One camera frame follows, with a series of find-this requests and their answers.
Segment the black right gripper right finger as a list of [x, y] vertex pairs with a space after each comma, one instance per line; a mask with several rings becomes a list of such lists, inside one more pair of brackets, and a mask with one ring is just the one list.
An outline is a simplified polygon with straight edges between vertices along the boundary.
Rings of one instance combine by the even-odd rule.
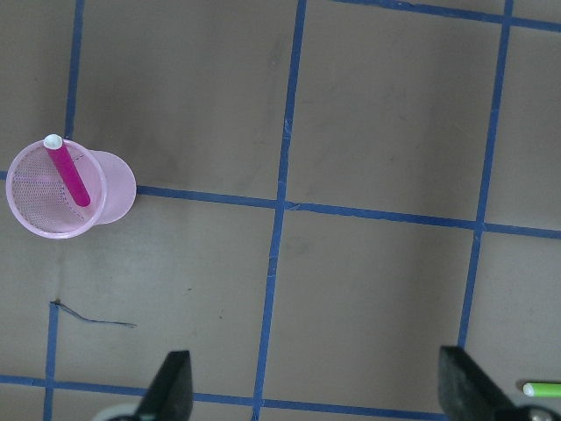
[[459, 346], [439, 349], [438, 402], [453, 421], [560, 419], [559, 413], [543, 406], [513, 403]]

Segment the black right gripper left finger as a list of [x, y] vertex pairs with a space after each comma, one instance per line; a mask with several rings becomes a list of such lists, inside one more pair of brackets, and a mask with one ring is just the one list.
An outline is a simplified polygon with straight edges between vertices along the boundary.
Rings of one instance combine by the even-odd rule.
[[189, 420], [193, 410], [190, 352], [169, 352], [133, 414], [134, 420]]

